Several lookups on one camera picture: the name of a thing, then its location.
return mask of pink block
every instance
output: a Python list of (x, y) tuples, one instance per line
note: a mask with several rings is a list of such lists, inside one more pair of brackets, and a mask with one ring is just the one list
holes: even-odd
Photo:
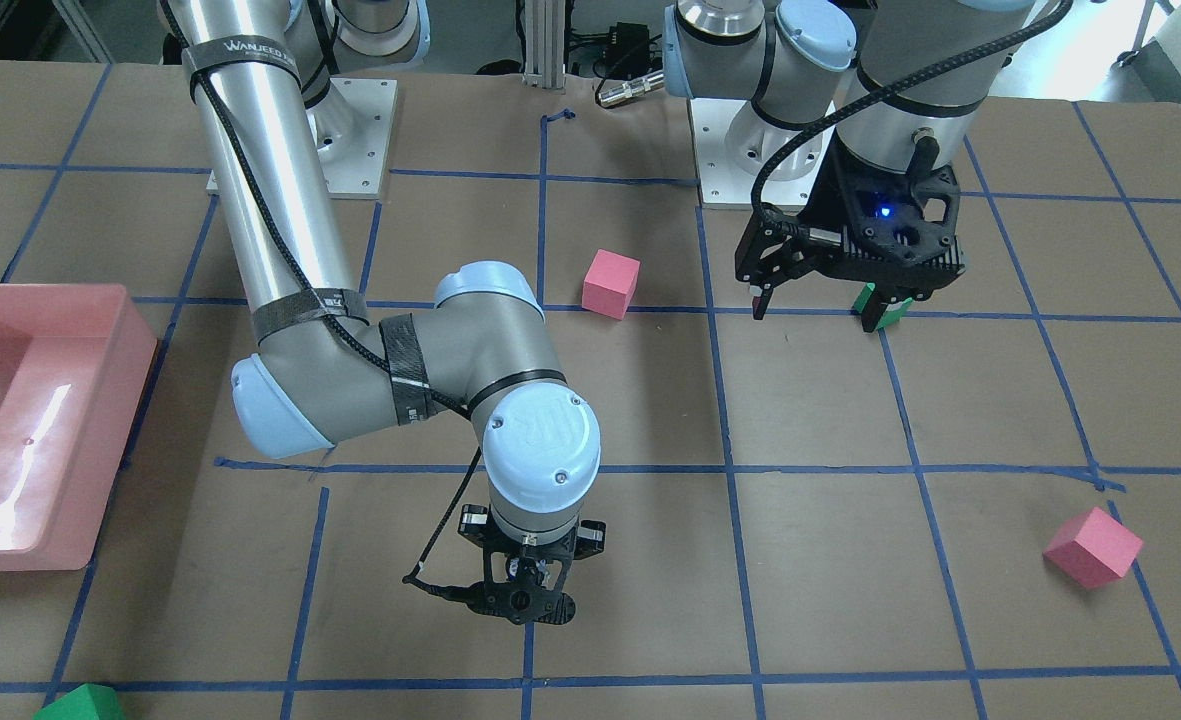
[(590, 271), (581, 286), (581, 306), (600, 315), (622, 319), (639, 282), (639, 260), (615, 251), (595, 251)]
[(1105, 510), (1092, 508), (1061, 525), (1043, 556), (1090, 589), (1124, 577), (1142, 544)]
[(87, 564), (154, 354), (123, 286), (0, 284), (0, 570)]

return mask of pink bin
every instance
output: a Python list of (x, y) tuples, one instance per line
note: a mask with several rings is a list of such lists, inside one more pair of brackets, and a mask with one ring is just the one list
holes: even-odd
[(0, 284), (0, 570), (87, 564), (154, 353), (123, 286)]

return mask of robotic arm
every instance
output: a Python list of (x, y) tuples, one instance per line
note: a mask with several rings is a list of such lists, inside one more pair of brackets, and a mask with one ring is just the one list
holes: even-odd
[[(394, 18), (397, 6), (406, 13)], [(407, 582), (516, 624), (567, 623), (576, 610), (563, 593), (570, 563), (603, 550), (603, 524), (580, 518), (598, 474), (599, 425), (567, 386), (523, 275), (502, 263), (465, 266), (439, 282), (433, 310), (370, 323), (305, 109), (328, 96), (302, 68), (326, 67), (329, 44), (319, 60), (298, 64), (288, 44), (307, 12), (289, 26), (293, 8), (282, 0), (162, 0), (161, 8), (185, 50), (260, 345), (231, 373), (248, 438), (285, 457), (456, 411), (488, 464), (490, 506), (466, 505), (458, 529), (484, 551), (484, 580), (438, 588), (413, 572)], [(339, 0), (329, 32), (407, 53), (418, 35), (399, 40), (402, 28), (422, 26), (413, 9)], [(325, 85), (326, 74), (317, 73)], [(494, 554), (507, 558), (505, 580), (492, 577)]]
[[(774, 288), (814, 271), (873, 284), (859, 301), (866, 332), (907, 300), (954, 282), (966, 256), (950, 159), (1001, 68), (1001, 51), (1059, 22), (1072, 2), (1061, 0), (1023, 28), (1035, 0), (890, 0), (859, 58), (852, 20), (826, 0), (781, 0), (772, 13), (762, 0), (667, 8), (668, 91), (750, 100), (730, 146), (746, 150), (750, 159), (737, 163), (755, 174), (753, 215), (735, 258), (755, 319)], [(856, 99), (823, 118), (840, 73), (854, 64)], [(833, 126), (837, 140), (804, 209), (791, 215), (764, 202), (764, 186), (800, 177), (797, 151)]]

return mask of white mounting plate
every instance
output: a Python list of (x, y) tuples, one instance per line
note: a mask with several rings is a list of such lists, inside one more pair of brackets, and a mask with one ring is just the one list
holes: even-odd
[[(696, 174), (702, 182), (702, 205), (717, 210), (745, 210), (750, 208), (750, 186), (753, 176), (740, 169), (727, 153), (727, 129), (732, 118), (745, 106), (745, 100), (715, 100), (696, 97), (689, 105), (692, 122), (692, 150), (696, 153)], [(822, 166), (822, 158), (829, 148), (834, 127), (827, 129), (816, 140), (808, 143), (800, 152), (811, 151), (815, 159), (808, 172), (792, 181), (769, 179), (763, 188), (763, 199), (772, 202), (782, 210), (801, 210), (808, 204), (813, 183)]]
[[(394, 98), (398, 81), (393, 79), (333, 78), (339, 91), (357, 113), (358, 131), (344, 146), (319, 151), (328, 196), (334, 199), (380, 199), (390, 156), (390, 133), (394, 127)], [(220, 195), (216, 176), (207, 178), (209, 195)]]

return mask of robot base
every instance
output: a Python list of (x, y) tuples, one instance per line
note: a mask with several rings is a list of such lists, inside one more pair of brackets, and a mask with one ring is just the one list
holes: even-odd
[[(750, 186), (755, 174), (742, 168), (745, 159), (733, 158), (727, 131), (732, 119), (746, 106), (745, 100), (715, 100), (707, 97), (696, 97), (690, 103), (689, 118), (692, 123), (692, 150), (696, 155), (696, 171), (702, 182), (702, 205), (717, 210), (745, 210), (750, 208)], [(763, 199), (782, 210), (797, 211), (808, 204), (813, 183), (817, 182), (822, 158), (831, 142), (833, 127), (827, 129), (822, 137), (814, 138), (808, 145), (795, 152), (801, 159), (802, 174), (796, 179), (769, 179), (763, 190)], [(759, 153), (753, 162), (762, 166), (782, 143)]]
[[(309, 111), (319, 161), (334, 199), (380, 199), (394, 127), (393, 79), (333, 78), (334, 94)], [(207, 191), (220, 195), (216, 177)]]

